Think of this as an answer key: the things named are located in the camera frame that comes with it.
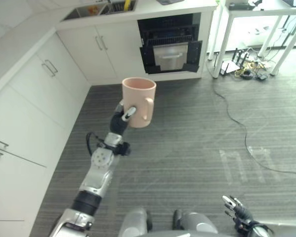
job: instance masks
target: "table leg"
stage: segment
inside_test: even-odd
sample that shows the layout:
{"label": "table leg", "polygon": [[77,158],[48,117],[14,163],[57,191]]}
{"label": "table leg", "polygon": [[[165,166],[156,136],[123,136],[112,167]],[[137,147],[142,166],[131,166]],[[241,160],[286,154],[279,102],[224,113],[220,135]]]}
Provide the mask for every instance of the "table leg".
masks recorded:
{"label": "table leg", "polygon": [[222,45],[221,45],[221,48],[220,48],[220,53],[219,53],[219,56],[218,56],[218,59],[217,59],[216,67],[215,67],[214,72],[213,72],[213,76],[212,76],[213,78],[218,78],[218,76],[219,76],[221,65],[222,65],[222,60],[223,60],[223,57],[224,57],[225,52],[226,52],[226,47],[227,47],[227,43],[228,43],[230,31],[231,31],[233,19],[234,19],[233,16],[228,17],[226,32],[225,32],[225,35],[223,37]]}
{"label": "table leg", "polygon": [[258,57],[264,57],[264,53],[268,47],[268,45],[270,44],[270,41],[278,27],[278,24],[280,23],[281,19],[282,19],[283,16],[278,16],[270,34],[268,35],[267,39],[264,41],[263,45],[262,45],[262,48],[260,49],[259,53],[258,53]]}
{"label": "table leg", "polygon": [[211,44],[211,48],[210,48],[210,51],[209,51],[209,56],[208,56],[208,60],[212,60],[213,59],[213,52],[214,52],[214,49],[215,49],[215,46],[216,46],[216,41],[217,41],[217,35],[218,35],[218,32],[219,32],[219,25],[220,25],[220,22],[221,22],[221,16],[222,16],[222,10],[223,10],[223,7],[221,6],[221,4],[218,5],[216,11],[217,11],[217,22],[213,28],[214,30],[214,33],[213,33],[213,40],[212,40],[212,44]]}
{"label": "table leg", "polygon": [[296,32],[295,32],[295,35],[293,36],[291,42],[287,45],[282,57],[280,58],[280,60],[278,60],[277,64],[275,65],[275,67],[271,71],[270,74],[272,76],[275,76],[278,73],[278,70],[279,70],[280,66],[282,65],[282,63],[286,59],[286,57],[289,54],[289,52],[291,51],[291,49],[294,47],[295,43],[296,43]]}

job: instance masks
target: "dishwasher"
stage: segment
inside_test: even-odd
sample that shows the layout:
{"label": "dishwasher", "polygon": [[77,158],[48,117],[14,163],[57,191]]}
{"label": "dishwasher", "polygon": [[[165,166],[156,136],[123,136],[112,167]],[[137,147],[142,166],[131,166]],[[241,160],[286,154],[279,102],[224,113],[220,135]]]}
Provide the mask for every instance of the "dishwasher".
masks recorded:
{"label": "dishwasher", "polygon": [[200,21],[201,13],[138,20],[146,73],[196,73],[202,48]]}

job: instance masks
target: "mug handle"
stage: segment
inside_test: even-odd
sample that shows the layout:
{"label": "mug handle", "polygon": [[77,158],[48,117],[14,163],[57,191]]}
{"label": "mug handle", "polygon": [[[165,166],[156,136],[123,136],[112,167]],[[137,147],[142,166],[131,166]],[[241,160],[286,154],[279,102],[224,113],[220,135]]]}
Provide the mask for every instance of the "mug handle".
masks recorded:
{"label": "mug handle", "polygon": [[154,102],[153,102],[153,99],[151,99],[151,98],[144,98],[144,100],[147,103],[147,115],[143,116],[143,119],[145,121],[151,121],[152,114],[153,114]]}

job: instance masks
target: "white table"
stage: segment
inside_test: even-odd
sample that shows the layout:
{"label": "white table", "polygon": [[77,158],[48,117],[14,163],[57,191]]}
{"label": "white table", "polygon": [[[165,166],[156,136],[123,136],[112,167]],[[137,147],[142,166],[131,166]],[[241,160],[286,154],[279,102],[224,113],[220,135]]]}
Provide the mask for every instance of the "white table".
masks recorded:
{"label": "white table", "polygon": [[[217,7],[217,13],[218,13],[218,21],[217,24],[214,26],[214,36],[213,36],[213,42],[212,42],[212,46],[210,48],[210,54],[208,57],[208,60],[212,60],[213,59],[213,54],[214,54],[214,47],[216,44],[216,38],[218,35],[218,31],[219,31],[219,25],[221,22],[221,15],[222,15],[222,11],[225,10],[228,13],[228,23],[227,23],[227,27],[226,27],[226,32],[222,41],[222,45],[220,48],[220,53],[216,62],[216,67],[214,68],[214,72],[213,72],[213,77],[217,78],[219,76],[219,72],[220,72],[220,68],[222,65],[222,61],[223,61],[223,57],[225,55],[226,52],[226,46],[228,43],[228,39],[229,39],[229,35],[230,35],[230,31],[231,31],[231,27],[232,27],[232,23],[233,20],[236,17],[249,17],[249,16],[278,16],[272,30],[270,31],[269,36],[267,37],[267,39],[265,40],[265,42],[263,43],[263,46],[261,48],[261,50],[258,53],[259,57],[263,57],[266,48],[268,47],[274,32],[276,31],[278,24],[280,23],[281,19],[283,16],[285,15],[296,15],[296,7],[290,7],[289,5],[287,5],[286,3],[284,3],[282,0],[264,0],[263,3],[260,5],[263,5],[263,9],[264,11],[261,10],[252,10],[252,11],[229,11],[228,7],[225,4],[225,0],[221,0],[219,6]],[[287,45],[283,55],[281,56],[281,58],[279,59],[279,61],[277,62],[277,64],[275,65],[275,67],[272,69],[271,71],[271,75],[276,75],[278,73],[278,70],[280,68],[280,66],[282,65],[282,63],[284,62],[284,60],[286,59],[287,55],[289,54],[289,52],[291,51],[291,49],[293,48],[294,44],[296,43],[296,32],[294,34],[294,36],[292,37],[291,41],[289,42],[289,44]]]}

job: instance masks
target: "gray carpet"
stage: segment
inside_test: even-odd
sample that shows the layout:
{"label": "gray carpet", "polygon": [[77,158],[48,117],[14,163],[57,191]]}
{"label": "gray carpet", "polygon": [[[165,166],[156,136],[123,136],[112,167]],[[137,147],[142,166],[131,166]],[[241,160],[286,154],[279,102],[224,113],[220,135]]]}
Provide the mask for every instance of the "gray carpet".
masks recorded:
{"label": "gray carpet", "polygon": [[[226,114],[248,128],[248,146],[264,165],[296,171],[296,49],[280,74],[265,82],[213,82],[202,79],[157,83],[150,126],[128,129],[132,154],[121,159],[113,182],[96,214],[91,234],[116,237],[123,217],[143,206],[153,216],[154,230],[171,227],[177,208],[206,214],[222,233],[235,236],[224,214],[221,195],[242,200],[258,220],[296,221],[296,176],[259,167],[244,147],[244,131]],[[37,216],[32,237],[47,236],[54,219],[71,203],[88,171],[85,135],[104,137],[121,86],[91,88],[63,151]]]}

